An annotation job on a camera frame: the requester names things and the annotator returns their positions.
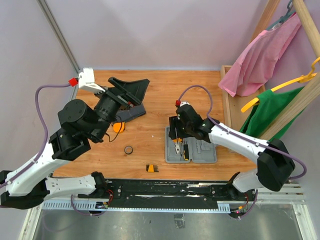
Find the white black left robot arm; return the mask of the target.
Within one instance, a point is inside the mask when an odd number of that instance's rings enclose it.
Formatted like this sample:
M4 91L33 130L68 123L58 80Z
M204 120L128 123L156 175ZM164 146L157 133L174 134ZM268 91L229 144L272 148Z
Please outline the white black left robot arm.
M0 173L2 208L26 210L57 197L106 198L111 194L101 172L83 177L52 178L51 173L104 141L108 128L118 119L118 111L141 105L150 81L122 81L109 78L111 87L99 86L95 107L81 99L69 101L59 111L60 129L45 134L39 152L20 168Z

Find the orange tape measure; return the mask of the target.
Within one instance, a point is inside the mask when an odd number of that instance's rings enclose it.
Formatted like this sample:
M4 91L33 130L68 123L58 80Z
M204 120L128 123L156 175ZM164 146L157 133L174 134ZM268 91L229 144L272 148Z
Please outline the orange tape measure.
M113 131L117 134L123 133L125 130L126 123L125 122L116 122L113 124Z

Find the grey plastic tool case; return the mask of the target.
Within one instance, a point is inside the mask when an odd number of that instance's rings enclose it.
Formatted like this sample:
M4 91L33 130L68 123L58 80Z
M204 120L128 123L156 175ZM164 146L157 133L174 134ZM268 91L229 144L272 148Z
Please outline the grey plastic tool case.
M197 163L214 164L218 161L216 145L193 137L183 139L180 154L177 155L173 140L169 137L170 127L165 128L165 161L168 164ZM183 158L183 145L188 144L189 160Z

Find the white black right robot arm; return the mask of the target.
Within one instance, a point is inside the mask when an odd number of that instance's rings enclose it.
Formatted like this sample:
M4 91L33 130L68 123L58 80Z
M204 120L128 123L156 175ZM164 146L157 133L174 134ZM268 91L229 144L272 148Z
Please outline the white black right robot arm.
M172 140L195 138L209 144L223 146L256 164L247 172L237 172L226 184L226 194L232 200L244 193L266 188L278 192L295 169L293 158L284 143L257 139L235 131L216 119L203 119L190 104L183 104L176 115L169 117L169 134Z

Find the orange black pliers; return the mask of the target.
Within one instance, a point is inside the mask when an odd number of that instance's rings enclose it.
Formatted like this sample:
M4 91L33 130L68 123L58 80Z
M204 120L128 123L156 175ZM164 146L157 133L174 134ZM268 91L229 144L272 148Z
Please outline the orange black pliers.
M183 146L183 139L182 138L176 138L172 140L174 143L174 149L177 155L181 154L181 148Z

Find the black yellow slim screwdriver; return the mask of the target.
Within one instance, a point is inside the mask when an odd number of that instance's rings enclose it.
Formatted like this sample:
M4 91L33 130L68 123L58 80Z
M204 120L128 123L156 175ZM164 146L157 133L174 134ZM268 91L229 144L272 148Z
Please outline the black yellow slim screwdriver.
M188 144L184 144L183 145L183 153L182 153L182 156L183 156L183 159L185 161L188 161L189 160L189 146Z

